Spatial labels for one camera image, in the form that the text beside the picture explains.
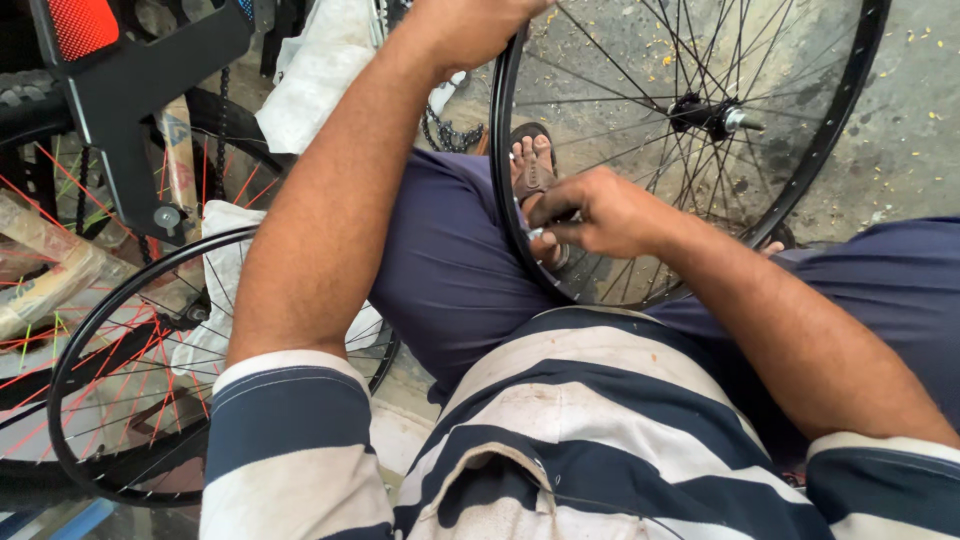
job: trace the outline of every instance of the sandal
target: sandal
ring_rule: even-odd
[[[522,207],[523,202],[529,199],[534,193],[543,193],[550,186],[557,183],[557,155],[553,150],[553,141],[550,139],[550,133],[546,131],[541,124],[537,122],[528,122],[517,127],[510,133],[510,147],[515,143],[521,143],[523,138],[529,136],[531,139],[537,138],[537,135],[543,135],[550,141],[550,163],[552,170],[547,169],[540,164],[536,158],[527,160],[524,170],[520,172],[520,178],[514,184],[514,197],[516,203]],[[563,268],[570,259],[570,247],[566,244],[560,246],[560,257],[552,263],[544,263],[543,268],[548,272],[556,272]]]

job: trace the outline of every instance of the foot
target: foot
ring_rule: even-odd
[[[553,163],[550,160],[550,139],[543,135],[537,135],[537,138],[531,139],[526,136],[520,142],[514,143],[514,158],[510,160],[510,182],[516,184],[524,168],[528,163],[537,160],[547,170],[553,170]],[[526,219],[530,214],[530,209],[534,207],[537,201],[542,197],[542,193],[534,193],[528,197],[520,206],[523,218]],[[534,238],[530,241],[530,253],[534,258],[543,261],[545,267],[549,270],[555,268],[561,259],[562,252],[559,245],[547,245],[540,238]]]
[[[776,255],[784,249],[783,242],[770,242],[770,245],[760,250],[760,254],[763,258],[770,258],[770,256]]]

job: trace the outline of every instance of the bolt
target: bolt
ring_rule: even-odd
[[[205,321],[207,318],[209,318],[209,316],[210,314],[206,311],[206,309],[200,306],[192,306],[186,311],[186,318],[195,322]]]
[[[180,222],[180,213],[170,207],[160,207],[154,212],[154,223],[167,230],[167,234],[174,235],[174,227]]]

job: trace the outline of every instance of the white plastic bag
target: white plastic bag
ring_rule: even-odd
[[[204,237],[241,227],[256,225],[263,221],[267,212],[242,209],[224,201],[210,201],[204,207],[202,224]],[[190,375],[194,372],[197,381],[213,382],[218,373],[223,373],[223,353],[227,350],[227,338],[233,329],[233,318],[225,311],[232,312],[232,302],[236,298],[237,285],[240,283],[241,252],[246,256],[252,240],[239,242],[237,248],[217,249],[204,256],[204,277],[206,291],[210,296],[212,310],[209,319],[202,326],[176,345],[170,358],[170,365],[176,375]],[[347,331],[347,350],[356,351],[371,346],[380,333],[382,317],[364,302]]]
[[[373,52],[366,0],[318,0],[303,33],[283,40],[256,114],[270,151],[302,154]]]

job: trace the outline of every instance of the navy pants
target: navy pants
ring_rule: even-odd
[[[787,264],[794,275],[897,351],[960,427],[960,218],[877,225],[798,259]],[[437,379],[431,398],[440,403],[504,337],[557,307],[511,254],[489,159],[420,150],[403,174],[371,302]],[[805,440],[699,301],[645,312],[710,353],[704,367],[771,454],[802,457]]]

